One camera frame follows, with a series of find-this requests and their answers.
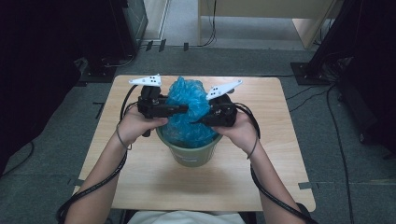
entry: green bucket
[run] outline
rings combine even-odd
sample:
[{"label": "green bucket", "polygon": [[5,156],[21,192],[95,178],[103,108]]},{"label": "green bucket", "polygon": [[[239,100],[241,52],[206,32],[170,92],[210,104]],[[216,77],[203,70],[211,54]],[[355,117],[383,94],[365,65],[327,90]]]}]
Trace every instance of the green bucket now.
[{"label": "green bucket", "polygon": [[169,147],[169,149],[171,149],[171,152],[175,160],[178,163],[188,167],[198,167],[207,163],[210,160],[210,158],[212,158],[213,152],[216,147],[216,143],[222,137],[221,134],[217,134],[213,137],[213,141],[206,146],[196,147],[196,148],[186,148],[186,147],[178,147],[168,142],[163,137],[162,127],[157,128],[156,131],[161,141],[163,141]]}]

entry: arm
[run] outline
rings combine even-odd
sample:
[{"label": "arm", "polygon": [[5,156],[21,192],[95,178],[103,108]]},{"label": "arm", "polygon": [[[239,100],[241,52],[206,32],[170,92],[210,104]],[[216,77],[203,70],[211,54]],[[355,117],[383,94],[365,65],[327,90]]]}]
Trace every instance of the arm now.
[{"label": "arm", "polygon": [[[246,114],[238,113],[235,125],[231,128],[216,127],[213,129],[229,137],[233,143],[237,147],[240,147],[247,155],[250,154],[254,147],[257,134]],[[280,180],[260,141],[257,143],[254,152],[250,156],[250,162],[260,183],[268,192],[283,203],[300,211],[296,202]],[[266,223],[304,223],[303,220],[273,203],[262,193],[260,193],[260,197]]]},{"label": "arm", "polygon": [[[130,145],[146,130],[162,126],[166,122],[167,119],[145,119],[133,106],[120,124],[120,138],[125,145]],[[117,133],[113,133],[98,162],[78,192],[99,183],[113,173],[125,152],[126,149],[117,137]],[[118,179],[117,175],[98,190],[73,203],[67,213],[65,223],[105,223],[116,192]]]}]

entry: hand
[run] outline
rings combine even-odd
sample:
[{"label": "hand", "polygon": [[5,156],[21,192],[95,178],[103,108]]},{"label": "hand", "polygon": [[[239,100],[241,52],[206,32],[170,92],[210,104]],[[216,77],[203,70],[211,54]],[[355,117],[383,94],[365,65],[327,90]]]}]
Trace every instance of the hand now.
[{"label": "hand", "polygon": [[213,127],[219,134],[227,136],[247,154],[253,149],[256,142],[257,132],[248,115],[238,112],[233,127]]},{"label": "hand", "polygon": [[137,106],[133,105],[120,123],[120,137],[125,144],[130,145],[147,130],[153,130],[167,122],[167,118],[145,119],[137,110]]}]

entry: wooden table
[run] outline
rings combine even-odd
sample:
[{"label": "wooden table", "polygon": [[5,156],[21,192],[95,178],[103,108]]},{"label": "wooden table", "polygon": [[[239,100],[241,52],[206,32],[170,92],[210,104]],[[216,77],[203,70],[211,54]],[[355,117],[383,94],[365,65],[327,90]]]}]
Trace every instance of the wooden table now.
[{"label": "wooden table", "polygon": [[[102,117],[92,139],[79,178],[85,179],[119,121],[122,101],[131,88],[129,79],[118,76],[108,95]],[[298,203],[315,210],[311,189],[299,189],[309,182],[303,158],[280,85],[274,77],[185,77],[201,80],[206,91],[242,79],[243,84],[230,97],[247,105],[262,130],[262,144],[283,183]],[[177,77],[162,76],[162,94]],[[134,90],[130,102],[137,101],[141,88]],[[261,211],[259,191],[251,180],[249,161],[241,149],[223,137],[212,159],[205,165],[189,168],[178,164],[169,148],[155,132],[140,137],[129,151],[120,173],[113,208],[137,210]]]},{"label": "wooden table", "polygon": [[[326,19],[335,19],[344,0],[216,0],[216,17],[290,18],[306,49],[310,49]],[[213,16],[215,0],[198,1],[198,44],[201,17]]]}]

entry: blue plastic bag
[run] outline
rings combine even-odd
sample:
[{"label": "blue plastic bag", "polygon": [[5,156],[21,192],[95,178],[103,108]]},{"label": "blue plastic bag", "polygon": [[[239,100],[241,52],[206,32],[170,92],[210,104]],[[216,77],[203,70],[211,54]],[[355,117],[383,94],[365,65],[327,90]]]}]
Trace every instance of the blue plastic bag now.
[{"label": "blue plastic bag", "polygon": [[175,114],[163,126],[163,137],[178,147],[203,147],[212,142],[215,132],[202,123],[190,124],[209,112],[210,105],[201,81],[179,77],[170,87],[168,105],[188,105],[186,114]]}]

